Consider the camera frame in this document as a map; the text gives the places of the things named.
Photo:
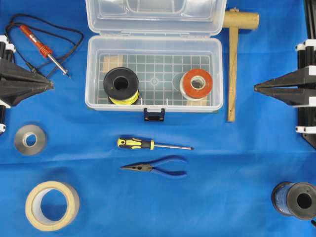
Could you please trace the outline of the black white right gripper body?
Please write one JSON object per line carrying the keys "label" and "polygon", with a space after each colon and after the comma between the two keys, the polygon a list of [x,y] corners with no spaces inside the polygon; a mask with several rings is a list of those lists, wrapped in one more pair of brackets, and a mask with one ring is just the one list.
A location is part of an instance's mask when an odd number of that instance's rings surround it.
{"label": "black white right gripper body", "polygon": [[[308,39],[296,46],[298,69],[316,65],[316,40]],[[316,84],[299,85],[299,89],[309,89],[311,96],[307,96],[308,106],[298,108],[298,125],[296,131],[301,134],[314,149],[316,148]]]}

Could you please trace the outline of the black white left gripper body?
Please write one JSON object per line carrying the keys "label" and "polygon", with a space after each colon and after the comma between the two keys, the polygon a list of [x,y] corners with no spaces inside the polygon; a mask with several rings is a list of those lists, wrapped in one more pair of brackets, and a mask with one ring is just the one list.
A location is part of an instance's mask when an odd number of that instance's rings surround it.
{"label": "black white left gripper body", "polygon": [[[5,35],[0,36],[0,58],[6,59],[9,62],[13,61],[14,53],[16,52],[15,46],[11,44]],[[0,134],[3,134],[6,130],[5,125],[5,110],[10,109],[11,106],[0,100]]]}

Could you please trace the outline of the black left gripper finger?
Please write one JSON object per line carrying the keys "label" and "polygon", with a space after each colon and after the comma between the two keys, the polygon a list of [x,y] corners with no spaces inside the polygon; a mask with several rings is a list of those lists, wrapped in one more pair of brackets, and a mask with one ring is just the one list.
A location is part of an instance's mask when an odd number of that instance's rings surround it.
{"label": "black left gripper finger", "polygon": [[24,99],[53,88],[53,84],[1,83],[0,101],[12,107],[16,106]]}
{"label": "black left gripper finger", "polygon": [[44,83],[49,86],[54,86],[53,82],[46,77],[27,71],[26,69],[11,63],[8,60],[0,59],[0,76],[5,79],[12,79],[14,81],[28,81],[36,83]]}

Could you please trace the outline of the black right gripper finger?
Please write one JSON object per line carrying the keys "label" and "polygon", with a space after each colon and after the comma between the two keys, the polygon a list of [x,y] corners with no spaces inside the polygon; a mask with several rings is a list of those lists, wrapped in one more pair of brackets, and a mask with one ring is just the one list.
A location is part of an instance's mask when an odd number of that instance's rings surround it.
{"label": "black right gripper finger", "polygon": [[299,85],[308,85],[316,82],[316,67],[307,66],[290,72],[281,77],[265,81],[254,85],[254,89],[291,87]]}
{"label": "black right gripper finger", "polygon": [[315,107],[316,90],[306,88],[259,88],[254,90],[293,107]]}

